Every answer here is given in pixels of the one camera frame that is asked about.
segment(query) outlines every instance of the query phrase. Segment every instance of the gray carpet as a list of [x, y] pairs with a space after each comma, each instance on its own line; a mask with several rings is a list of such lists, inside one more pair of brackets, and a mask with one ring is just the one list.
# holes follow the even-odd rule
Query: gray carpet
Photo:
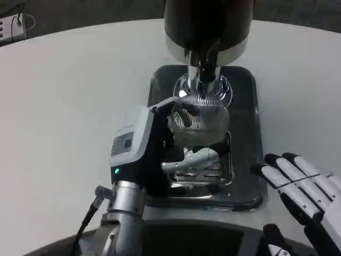
[[[24, 0], [0, 0], [0, 13]], [[163, 0], [27, 0], [35, 37], [101, 23], [163, 17]], [[254, 19], [341, 32], [340, 0], [256, 0]]]

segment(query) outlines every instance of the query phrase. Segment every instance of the round white table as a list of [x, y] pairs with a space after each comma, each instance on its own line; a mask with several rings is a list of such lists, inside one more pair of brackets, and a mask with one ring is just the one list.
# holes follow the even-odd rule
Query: round white table
[[[341, 175], [340, 45], [337, 33], [253, 21], [247, 49], [231, 65], [256, 78], [264, 153], [303, 154]], [[111, 186], [117, 113], [146, 104], [153, 72], [175, 63], [163, 20], [74, 29], [0, 48], [2, 255], [22, 255], [77, 231], [95, 187]], [[258, 229], [275, 222], [286, 237], [309, 244], [272, 189], [251, 212], [146, 207], [144, 217]]]

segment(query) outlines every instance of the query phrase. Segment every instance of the cable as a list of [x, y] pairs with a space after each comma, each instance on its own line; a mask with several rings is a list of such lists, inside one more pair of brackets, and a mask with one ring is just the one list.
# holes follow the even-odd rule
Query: cable
[[31, 15], [31, 14], [29, 14], [29, 13], [24, 13], [24, 15], [27, 15], [27, 16], [30, 16], [32, 19], [33, 19], [33, 25], [31, 26], [31, 27], [29, 27], [29, 28], [26, 28], [26, 32], [28, 32], [28, 31], [30, 31], [31, 29], [33, 29], [34, 27], [35, 27], [35, 25], [36, 25], [36, 19]]
[[13, 40], [13, 21], [14, 21], [15, 17], [16, 17], [16, 16], [14, 16], [14, 17], [12, 18], [12, 22], [11, 22], [11, 43], [14, 42], [14, 40]]
[[80, 240], [80, 238], [82, 237], [82, 234], [84, 232], [84, 229], [86, 228], [86, 226], [90, 223], [93, 215], [96, 213], [96, 211], [99, 209], [99, 207], [101, 206], [103, 202], [103, 198], [97, 196], [94, 200], [94, 202], [90, 205], [89, 210], [87, 211], [84, 220], [82, 221], [82, 225], [80, 225], [80, 228], [77, 232], [77, 235], [75, 236], [75, 240], [74, 243], [72, 244], [71, 250], [70, 250], [70, 256], [74, 256], [76, 253], [76, 250], [78, 248], [78, 242]]

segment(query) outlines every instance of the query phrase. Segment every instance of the coffee grinder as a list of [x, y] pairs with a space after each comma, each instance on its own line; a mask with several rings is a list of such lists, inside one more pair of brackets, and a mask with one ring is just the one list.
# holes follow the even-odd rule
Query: coffee grinder
[[[229, 150], [202, 170], [189, 168], [171, 176], [172, 187], [186, 193], [149, 196], [147, 205], [247, 210], [264, 199], [265, 184], [249, 171], [263, 159], [255, 78], [245, 68], [224, 66], [245, 50], [254, 6], [254, 0], [164, 1], [166, 45], [185, 65], [155, 72], [148, 105], [191, 93], [219, 97], [230, 115]], [[208, 184], [215, 189], [203, 192], [200, 188]]]

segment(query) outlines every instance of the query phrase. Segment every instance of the robotic hand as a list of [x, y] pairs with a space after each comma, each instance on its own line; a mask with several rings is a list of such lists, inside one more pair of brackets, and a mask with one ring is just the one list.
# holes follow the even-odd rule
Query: robotic hand
[[[291, 215], [320, 256], [341, 255], [341, 179], [332, 172], [321, 173], [302, 156], [268, 154], [268, 165], [254, 165], [251, 172], [276, 189]], [[296, 255], [285, 243], [276, 225], [264, 226], [270, 254]]]

